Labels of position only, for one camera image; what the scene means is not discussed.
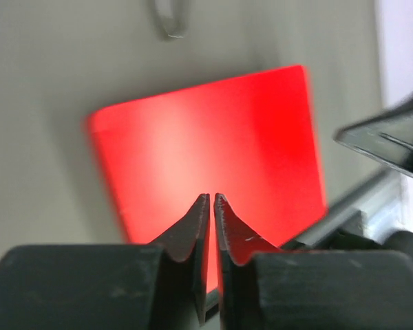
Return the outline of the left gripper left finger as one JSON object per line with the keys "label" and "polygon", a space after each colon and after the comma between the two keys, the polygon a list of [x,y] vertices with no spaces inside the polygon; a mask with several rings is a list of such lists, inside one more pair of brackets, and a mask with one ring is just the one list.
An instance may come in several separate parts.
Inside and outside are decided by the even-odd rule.
{"label": "left gripper left finger", "polygon": [[148,244],[20,245],[0,260],[0,329],[192,329],[206,320],[210,196]]}

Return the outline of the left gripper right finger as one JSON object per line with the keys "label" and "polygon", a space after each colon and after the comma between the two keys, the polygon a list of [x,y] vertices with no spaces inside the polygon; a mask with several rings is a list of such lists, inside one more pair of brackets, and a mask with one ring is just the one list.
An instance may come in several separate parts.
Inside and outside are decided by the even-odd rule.
{"label": "left gripper right finger", "polygon": [[278,248],[217,194],[223,329],[413,329],[413,258],[357,236]]}

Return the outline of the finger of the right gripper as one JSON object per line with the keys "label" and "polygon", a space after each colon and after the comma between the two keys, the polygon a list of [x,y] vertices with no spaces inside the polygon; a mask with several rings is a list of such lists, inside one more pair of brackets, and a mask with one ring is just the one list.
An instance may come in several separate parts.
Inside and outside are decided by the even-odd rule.
{"label": "finger of the right gripper", "polygon": [[340,128],[334,141],[413,178],[413,94],[393,109]]}

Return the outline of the red box lid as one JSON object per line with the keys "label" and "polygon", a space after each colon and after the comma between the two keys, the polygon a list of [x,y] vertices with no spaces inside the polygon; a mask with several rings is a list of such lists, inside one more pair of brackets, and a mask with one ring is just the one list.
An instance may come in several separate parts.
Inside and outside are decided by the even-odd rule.
{"label": "red box lid", "polygon": [[293,65],[100,109],[87,131],[130,243],[148,243],[198,195],[282,245],[327,210],[309,75]]}

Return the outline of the metal tongs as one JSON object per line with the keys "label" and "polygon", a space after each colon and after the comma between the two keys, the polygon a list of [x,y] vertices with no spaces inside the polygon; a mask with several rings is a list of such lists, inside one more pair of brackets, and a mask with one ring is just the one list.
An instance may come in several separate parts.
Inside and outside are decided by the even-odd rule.
{"label": "metal tongs", "polygon": [[183,39],[187,33],[190,0],[152,0],[151,16],[157,31],[164,39]]}

